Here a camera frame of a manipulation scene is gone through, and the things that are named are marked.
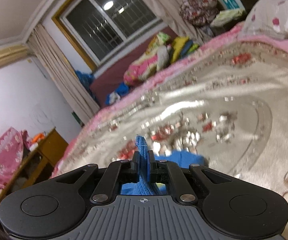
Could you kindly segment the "blue knit sweater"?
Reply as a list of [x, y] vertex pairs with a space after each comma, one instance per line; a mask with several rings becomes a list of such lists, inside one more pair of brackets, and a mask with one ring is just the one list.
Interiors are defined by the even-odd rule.
[[[153, 196], [167, 194], [165, 186], [162, 183], [152, 183], [149, 175], [151, 164], [149, 163], [149, 148], [143, 136], [137, 135], [135, 139], [135, 146], [138, 148], [140, 157], [139, 181], [137, 183], [123, 184], [121, 188], [122, 195], [131, 196]], [[194, 154], [186, 150], [171, 150], [169, 156], [154, 155], [155, 160], [172, 161], [181, 168], [189, 168], [190, 164], [205, 165], [206, 161], [202, 155]]]

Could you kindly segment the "blue clothes pile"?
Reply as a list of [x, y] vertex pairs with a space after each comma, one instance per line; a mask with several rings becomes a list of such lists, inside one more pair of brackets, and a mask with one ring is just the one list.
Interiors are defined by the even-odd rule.
[[105, 104], [113, 105], [114, 103], [120, 101], [124, 96], [126, 96], [130, 91], [130, 88], [125, 83], [121, 83], [113, 92], [107, 95]]

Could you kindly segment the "wooden cabinet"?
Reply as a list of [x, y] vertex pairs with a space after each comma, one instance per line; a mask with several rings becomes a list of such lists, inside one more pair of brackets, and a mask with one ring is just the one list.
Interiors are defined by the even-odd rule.
[[0, 202], [9, 194], [47, 180], [57, 162], [64, 156], [68, 143], [52, 129], [38, 146], [28, 153], [11, 180], [0, 193]]

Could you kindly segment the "pink floral cover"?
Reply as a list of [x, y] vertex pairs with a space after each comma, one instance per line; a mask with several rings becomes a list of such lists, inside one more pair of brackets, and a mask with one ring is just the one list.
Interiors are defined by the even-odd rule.
[[12, 179], [19, 168], [24, 149], [31, 146], [31, 138], [26, 130], [18, 131], [10, 127], [0, 137], [0, 190]]

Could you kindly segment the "silver floral bedspread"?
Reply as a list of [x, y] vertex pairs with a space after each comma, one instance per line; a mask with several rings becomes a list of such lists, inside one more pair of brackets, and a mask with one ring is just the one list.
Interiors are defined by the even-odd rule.
[[130, 159], [141, 135], [160, 157], [201, 155], [210, 168], [288, 202], [288, 40], [240, 31], [234, 27], [102, 109], [69, 144], [54, 176]]

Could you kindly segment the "beige left curtain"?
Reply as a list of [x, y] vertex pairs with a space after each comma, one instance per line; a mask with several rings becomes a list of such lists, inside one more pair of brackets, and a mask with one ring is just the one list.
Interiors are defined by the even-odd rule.
[[80, 83], [72, 65], [43, 25], [36, 25], [27, 44], [53, 79], [72, 110], [86, 124], [99, 111], [100, 107]]

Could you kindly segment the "beige curtain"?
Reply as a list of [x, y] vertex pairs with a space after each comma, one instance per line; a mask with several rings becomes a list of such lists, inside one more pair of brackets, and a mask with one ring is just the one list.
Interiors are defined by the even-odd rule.
[[143, 0], [155, 16], [161, 18], [177, 35], [188, 36], [199, 45], [211, 38], [199, 28], [187, 23], [179, 14], [183, 0]]
[[86, 124], [99, 111], [100, 107], [80, 83], [72, 65], [43, 25], [36, 25], [27, 44], [53, 79], [72, 110]]

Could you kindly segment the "pink floral folded quilt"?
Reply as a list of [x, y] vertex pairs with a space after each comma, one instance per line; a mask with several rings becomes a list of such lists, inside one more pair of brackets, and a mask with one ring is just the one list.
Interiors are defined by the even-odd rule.
[[157, 33], [150, 41], [146, 51], [133, 61], [123, 75], [123, 81], [130, 87], [145, 82], [148, 78], [163, 70], [169, 63], [171, 36]]

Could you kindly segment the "yellow green folded blankets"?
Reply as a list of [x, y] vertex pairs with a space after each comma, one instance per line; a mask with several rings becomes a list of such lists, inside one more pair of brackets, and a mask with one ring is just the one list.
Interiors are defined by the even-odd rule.
[[183, 59], [192, 52], [195, 52], [199, 48], [197, 43], [194, 43], [188, 36], [176, 37], [172, 44], [169, 53], [170, 63], [173, 64], [179, 59]]

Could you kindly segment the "pale green folded cloth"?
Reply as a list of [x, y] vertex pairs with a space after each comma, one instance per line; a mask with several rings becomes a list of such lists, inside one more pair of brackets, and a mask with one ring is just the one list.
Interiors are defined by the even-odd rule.
[[229, 9], [222, 10], [220, 13], [214, 18], [214, 20], [210, 23], [211, 27], [222, 27], [229, 22], [234, 20], [238, 20], [245, 13], [244, 9]]

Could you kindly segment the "barred window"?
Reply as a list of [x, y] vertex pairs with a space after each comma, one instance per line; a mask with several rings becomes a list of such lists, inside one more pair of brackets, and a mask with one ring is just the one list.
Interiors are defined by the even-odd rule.
[[65, 0], [52, 20], [92, 72], [165, 26], [143, 0]]

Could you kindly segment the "white pink-dotted pillow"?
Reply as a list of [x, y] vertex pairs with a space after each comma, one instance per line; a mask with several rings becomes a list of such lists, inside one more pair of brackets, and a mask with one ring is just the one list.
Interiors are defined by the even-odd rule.
[[239, 37], [259, 35], [288, 40], [288, 0], [259, 0], [253, 6]]

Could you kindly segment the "dark floral bundle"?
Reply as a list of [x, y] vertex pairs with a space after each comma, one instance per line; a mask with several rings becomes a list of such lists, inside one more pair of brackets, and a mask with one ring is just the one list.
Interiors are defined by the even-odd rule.
[[209, 25], [219, 14], [217, 0], [183, 0], [179, 8], [182, 19], [195, 27]]

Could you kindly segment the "beige right curtain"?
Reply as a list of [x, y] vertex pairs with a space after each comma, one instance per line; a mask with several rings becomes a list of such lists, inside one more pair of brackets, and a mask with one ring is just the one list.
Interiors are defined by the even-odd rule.
[[179, 14], [183, 0], [143, 0], [155, 16], [161, 18], [177, 35], [188, 36], [199, 45], [211, 38], [199, 28], [187, 23]]

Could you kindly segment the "wall air conditioner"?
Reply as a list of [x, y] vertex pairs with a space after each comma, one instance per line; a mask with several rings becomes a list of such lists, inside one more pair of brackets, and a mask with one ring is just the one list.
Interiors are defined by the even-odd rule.
[[25, 45], [15, 45], [0, 50], [0, 68], [25, 59], [30, 54], [30, 49]]

